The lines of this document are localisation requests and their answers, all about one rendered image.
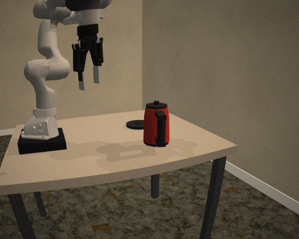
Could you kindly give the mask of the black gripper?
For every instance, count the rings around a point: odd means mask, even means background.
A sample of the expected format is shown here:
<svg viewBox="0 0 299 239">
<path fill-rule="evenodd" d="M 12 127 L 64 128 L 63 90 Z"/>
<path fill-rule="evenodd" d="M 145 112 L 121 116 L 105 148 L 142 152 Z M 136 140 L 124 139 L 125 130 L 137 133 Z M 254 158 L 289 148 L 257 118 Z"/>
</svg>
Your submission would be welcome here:
<svg viewBox="0 0 299 239">
<path fill-rule="evenodd" d="M 78 72 L 79 89 L 85 91 L 85 62 L 88 50 L 93 61 L 94 83 L 100 84 L 100 66 L 103 60 L 103 38 L 98 38 L 98 24 L 81 25 L 77 27 L 78 42 L 72 44 L 73 71 Z"/>
</svg>

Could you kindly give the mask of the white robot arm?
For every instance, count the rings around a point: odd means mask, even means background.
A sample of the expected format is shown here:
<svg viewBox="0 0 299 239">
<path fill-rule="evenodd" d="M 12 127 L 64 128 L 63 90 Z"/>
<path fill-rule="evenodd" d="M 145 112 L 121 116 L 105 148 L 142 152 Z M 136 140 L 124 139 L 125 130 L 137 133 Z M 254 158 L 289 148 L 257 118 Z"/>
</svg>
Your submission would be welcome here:
<svg viewBox="0 0 299 239">
<path fill-rule="evenodd" d="M 62 57 L 57 47 L 57 25 L 63 23 L 95 24 L 103 16 L 100 9 L 112 0 L 39 0 L 33 7 L 35 18 L 45 19 L 38 32 L 37 50 L 46 59 L 28 61 L 24 75 L 36 93 L 36 108 L 33 116 L 25 123 L 21 138 L 50 139 L 59 135 L 57 128 L 56 93 L 46 86 L 46 80 L 60 80 L 70 72 L 69 62 Z M 77 9 L 77 10 L 76 10 Z M 71 15 L 75 11 L 75 15 Z"/>
</svg>

